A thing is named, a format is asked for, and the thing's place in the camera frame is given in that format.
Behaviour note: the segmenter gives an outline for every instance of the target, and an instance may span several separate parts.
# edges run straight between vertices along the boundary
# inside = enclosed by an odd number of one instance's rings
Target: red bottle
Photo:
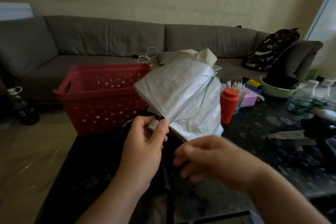
[[[226,88],[220,93],[221,124],[231,122],[231,118],[239,101],[238,91],[233,88]]]

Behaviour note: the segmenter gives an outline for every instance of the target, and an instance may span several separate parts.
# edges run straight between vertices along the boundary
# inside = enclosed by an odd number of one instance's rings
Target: plastic bowl
[[[260,77],[260,81],[262,84],[261,91],[269,96],[278,98],[289,98],[298,89],[296,85],[293,85],[292,89],[290,90],[273,87],[271,85],[264,83],[263,79],[265,77],[266,75]]]

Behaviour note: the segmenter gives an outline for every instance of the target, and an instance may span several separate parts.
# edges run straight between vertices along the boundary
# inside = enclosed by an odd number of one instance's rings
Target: sofa seat
[[[250,79],[260,81],[260,76],[267,75],[265,72],[259,72],[242,67],[241,59],[217,59],[217,66],[222,68],[220,81],[226,83],[227,81],[242,82],[243,76]]]
[[[137,63],[130,57],[60,55],[48,63],[32,70],[20,78],[8,78],[9,86],[20,86],[23,95],[36,102],[55,102],[53,90],[57,89],[69,68],[74,65],[105,65],[105,64],[133,64]],[[152,59],[151,69],[160,66],[159,59]]]

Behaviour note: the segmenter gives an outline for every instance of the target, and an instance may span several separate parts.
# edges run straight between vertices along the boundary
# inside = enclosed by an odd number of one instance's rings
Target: folded silver umbrella
[[[210,66],[192,58],[172,61],[148,73],[134,88],[184,141],[223,133],[221,84]]]

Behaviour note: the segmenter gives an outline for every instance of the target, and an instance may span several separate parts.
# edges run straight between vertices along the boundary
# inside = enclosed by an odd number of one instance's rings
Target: charging cable
[[[148,51],[149,51],[149,49],[151,49],[151,48],[154,48],[155,50],[156,50],[156,54],[153,56],[153,57],[149,57],[148,55],[147,55],[147,53],[148,53]],[[133,58],[134,58],[134,60],[137,62],[137,63],[147,63],[147,62],[149,62],[150,63],[150,66],[151,65],[153,65],[153,63],[151,62],[151,59],[152,58],[155,58],[156,56],[157,56],[157,54],[158,54],[158,50],[155,48],[155,47],[149,47],[148,49],[147,49],[147,51],[146,51],[146,53],[138,53],[137,55],[133,55]],[[139,59],[140,58],[145,58],[147,61],[139,61]]]

